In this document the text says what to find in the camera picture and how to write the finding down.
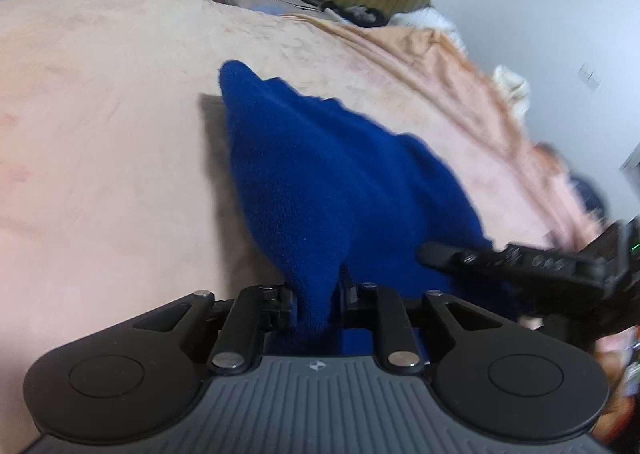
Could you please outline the person's right hand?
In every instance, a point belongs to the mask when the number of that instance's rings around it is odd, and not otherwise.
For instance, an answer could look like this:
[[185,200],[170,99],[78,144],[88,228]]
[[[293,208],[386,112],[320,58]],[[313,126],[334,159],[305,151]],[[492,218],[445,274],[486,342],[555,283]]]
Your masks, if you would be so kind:
[[627,370],[631,362],[632,346],[639,339],[639,327],[600,338],[594,346],[594,357],[603,368],[610,384],[608,404],[593,429],[602,443],[611,443],[630,423],[634,404],[628,391]]

